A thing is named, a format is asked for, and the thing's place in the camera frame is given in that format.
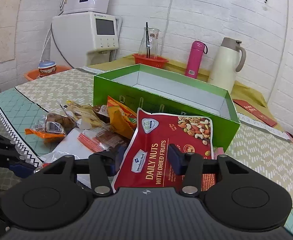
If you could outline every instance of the blue lid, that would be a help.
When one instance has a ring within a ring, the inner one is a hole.
[[[56,65],[56,63],[54,61],[42,61],[39,63],[38,68],[47,68],[47,67],[52,67],[55,65]]]

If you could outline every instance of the pink thermos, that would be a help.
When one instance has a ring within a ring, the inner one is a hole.
[[[203,53],[208,53],[208,47],[201,41],[194,41],[187,62],[185,76],[192,78],[197,77]]]

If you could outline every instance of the green box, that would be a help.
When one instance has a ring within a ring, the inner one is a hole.
[[[240,127],[227,90],[143,64],[94,76],[93,104],[106,104],[107,96],[134,111],[207,116],[213,122],[213,146],[224,150]]]

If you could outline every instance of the black cable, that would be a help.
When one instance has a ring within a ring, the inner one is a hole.
[[[68,61],[67,59],[63,56],[62,52],[60,51],[59,47],[57,46],[56,42],[55,42],[55,39],[54,39],[54,35],[53,35],[53,29],[52,29],[52,23],[51,23],[51,35],[52,35],[52,38],[53,38],[53,42],[55,44],[55,46],[57,47],[58,51],[60,52],[61,56],[63,57],[63,59],[66,61],[66,63],[68,63],[70,65],[71,68],[74,68]]]

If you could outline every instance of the screw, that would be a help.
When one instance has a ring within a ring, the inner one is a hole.
[[[110,188],[107,187],[107,186],[98,186],[94,189],[94,191],[98,194],[106,194],[106,193],[109,193],[110,191]]]
[[[194,194],[198,191],[198,189],[194,186],[185,186],[182,188],[182,191],[185,193],[185,194]]]

